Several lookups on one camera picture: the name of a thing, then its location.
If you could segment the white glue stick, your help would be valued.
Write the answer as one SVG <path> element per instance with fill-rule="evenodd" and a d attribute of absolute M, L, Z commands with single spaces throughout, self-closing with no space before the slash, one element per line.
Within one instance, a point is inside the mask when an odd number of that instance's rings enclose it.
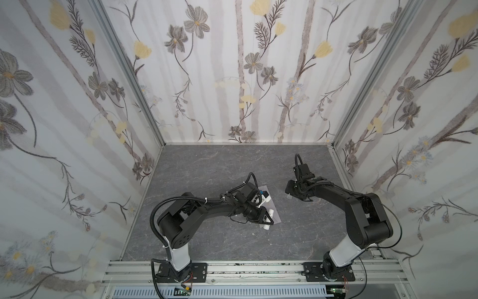
<path fill-rule="evenodd" d="M 262 228 L 264 228 L 264 230 L 269 230 L 271 225 L 274 224 L 273 215 L 274 215 L 274 210 L 273 209 L 269 209 L 266 212 L 265 217 L 264 217 L 264 224 L 262 225 Z"/>

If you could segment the grey paper envelope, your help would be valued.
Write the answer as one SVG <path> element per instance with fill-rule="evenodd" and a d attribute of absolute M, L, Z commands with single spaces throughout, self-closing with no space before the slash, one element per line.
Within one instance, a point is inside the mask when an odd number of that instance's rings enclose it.
<path fill-rule="evenodd" d="M 263 186 L 260 186 L 259 187 L 259 190 L 260 191 L 267 191 L 269 193 L 269 195 L 271 196 L 271 193 L 269 192 L 268 190 L 268 187 L 266 185 L 263 185 Z M 280 218 L 280 215 L 278 213 L 278 210 L 276 208 L 276 205 L 271 197 L 271 201 L 269 203 L 266 203 L 264 204 L 262 207 L 265 207 L 266 210 L 268 211 L 269 209 L 273 209 L 274 210 L 274 215 L 273 215 L 273 221 L 274 221 L 274 224 L 280 224 L 282 223 L 282 220 Z"/>

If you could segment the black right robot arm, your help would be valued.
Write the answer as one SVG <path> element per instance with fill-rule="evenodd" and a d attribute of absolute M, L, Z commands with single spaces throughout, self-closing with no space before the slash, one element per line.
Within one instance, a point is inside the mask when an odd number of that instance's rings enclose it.
<path fill-rule="evenodd" d="M 347 267 L 371 245 L 392 237 L 392 225 L 376 194 L 356 193 L 316 177 L 306 163 L 296 165 L 293 170 L 295 179 L 288 182 L 286 194 L 302 201 L 320 198 L 345 213 L 347 235 L 324 255 L 324 267 Z"/>

